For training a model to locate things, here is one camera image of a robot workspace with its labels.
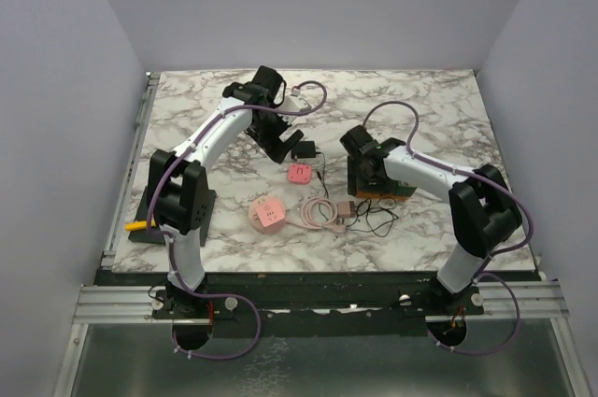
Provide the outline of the black power adapter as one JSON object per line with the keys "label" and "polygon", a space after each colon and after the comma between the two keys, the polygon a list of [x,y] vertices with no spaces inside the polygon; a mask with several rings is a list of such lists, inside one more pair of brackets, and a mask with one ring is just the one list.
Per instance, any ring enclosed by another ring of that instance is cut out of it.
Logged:
{"label": "black power adapter", "polygon": [[291,149],[291,158],[293,160],[314,159],[318,155],[319,152],[314,141],[299,141]]}

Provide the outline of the orange power strip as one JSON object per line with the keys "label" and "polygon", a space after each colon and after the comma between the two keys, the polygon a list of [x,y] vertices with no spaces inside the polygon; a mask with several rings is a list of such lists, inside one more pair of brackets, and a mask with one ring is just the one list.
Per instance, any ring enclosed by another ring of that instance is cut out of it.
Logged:
{"label": "orange power strip", "polygon": [[394,190],[395,190],[395,188],[387,189],[387,190],[374,190],[374,189],[360,190],[360,189],[358,189],[356,191],[355,197],[357,197],[359,199],[393,200],[396,202],[404,202],[413,196],[412,195],[408,198],[401,197],[401,196],[395,196]]}

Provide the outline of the pink round power hub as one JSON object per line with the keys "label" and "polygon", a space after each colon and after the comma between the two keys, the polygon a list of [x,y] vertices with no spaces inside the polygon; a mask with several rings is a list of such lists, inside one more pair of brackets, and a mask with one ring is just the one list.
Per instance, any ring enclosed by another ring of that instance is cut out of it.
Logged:
{"label": "pink round power hub", "polygon": [[261,196],[249,206],[249,222],[261,234],[275,234],[286,224],[286,209],[274,196]]}

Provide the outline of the green cube socket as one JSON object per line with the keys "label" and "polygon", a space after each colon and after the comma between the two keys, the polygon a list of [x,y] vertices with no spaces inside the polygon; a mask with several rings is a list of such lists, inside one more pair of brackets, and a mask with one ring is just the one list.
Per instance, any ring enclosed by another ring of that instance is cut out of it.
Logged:
{"label": "green cube socket", "polygon": [[416,187],[413,187],[404,181],[400,181],[400,180],[395,181],[395,190],[394,190],[395,196],[401,196],[401,197],[408,198],[408,197],[412,196],[416,190],[417,190]]}

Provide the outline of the pink cube socket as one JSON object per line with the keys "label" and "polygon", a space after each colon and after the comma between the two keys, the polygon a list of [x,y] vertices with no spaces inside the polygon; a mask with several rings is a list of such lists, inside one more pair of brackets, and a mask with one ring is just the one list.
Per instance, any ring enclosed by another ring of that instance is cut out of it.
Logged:
{"label": "pink cube socket", "polygon": [[264,228],[270,228],[285,222],[285,209],[279,201],[268,201],[256,208],[256,214]]}

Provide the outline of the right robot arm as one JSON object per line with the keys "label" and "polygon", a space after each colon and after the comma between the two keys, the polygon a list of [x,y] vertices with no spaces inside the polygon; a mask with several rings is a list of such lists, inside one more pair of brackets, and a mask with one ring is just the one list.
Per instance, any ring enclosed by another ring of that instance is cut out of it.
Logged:
{"label": "right robot arm", "polygon": [[404,182],[448,204],[457,244],[436,274],[429,291],[431,307],[449,314],[463,302],[482,264],[494,249],[522,225],[522,215],[501,172],[490,164],[478,169],[452,166],[417,153],[406,142],[389,138],[378,142],[357,125],[340,143],[354,171],[348,189],[356,192],[355,180],[367,184]]}

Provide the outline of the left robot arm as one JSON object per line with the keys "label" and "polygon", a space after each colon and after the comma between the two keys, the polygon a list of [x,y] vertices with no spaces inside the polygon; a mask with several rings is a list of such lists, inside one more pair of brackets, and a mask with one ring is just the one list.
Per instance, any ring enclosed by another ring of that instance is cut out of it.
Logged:
{"label": "left robot arm", "polygon": [[185,141],[169,151],[156,150],[149,160],[146,218],[154,222],[168,249],[167,280],[177,288],[174,306],[182,315],[200,315],[206,294],[199,289],[205,279],[200,248],[215,204],[216,193],[207,175],[214,163],[242,134],[248,135],[275,163],[301,140],[303,132],[282,135],[292,121],[311,110],[295,87],[279,98],[286,81],[276,70],[261,66],[251,81],[233,82],[223,89],[211,116]]}

